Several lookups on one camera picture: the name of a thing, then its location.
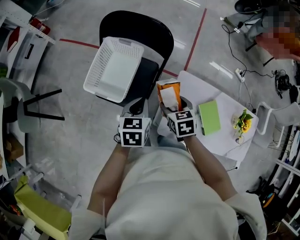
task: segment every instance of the power strip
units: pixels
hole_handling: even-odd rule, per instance
[[[238,77],[238,79],[243,83],[245,81],[245,77],[242,77],[243,71],[240,70],[239,68],[237,68],[234,72],[235,72],[236,76]]]

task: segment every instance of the person's left arm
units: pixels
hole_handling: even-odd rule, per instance
[[[117,199],[130,148],[117,144],[94,184],[88,210],[107,216]]]

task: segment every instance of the shirt sleeve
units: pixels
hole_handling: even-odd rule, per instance
[[[88,209],[75,209],[69,231],[70,240],[89,240],[93,235],[103,234],[105,217]]]
[[[236,194],[227,199],[225,203],[244,217],[249,223],[256,239],[265,240],[267,238],[267,227],[257,195],[249,193]]]

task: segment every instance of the orange package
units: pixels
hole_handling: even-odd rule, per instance
[[[180,99],[180,82],[178,82],[174,78],[171,78],[171,79],[168,79],[168,80],[157,81],[157,92],[158,92],[159,102],[160,103],[163,102],[163,98],[160,94],[160,91],[164,90],[164,89],[167,89],[167,88],[173,88],[174,89],[177,104],[178,104],[178,111],[179,112],[182,111],[183,109],[182,109],[181,99]]]

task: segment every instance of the brown box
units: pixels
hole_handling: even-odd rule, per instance
[[[13,134],[6,136],[5,149],[7,150],[5,159],[10,163],[24,154],[23,146]]]

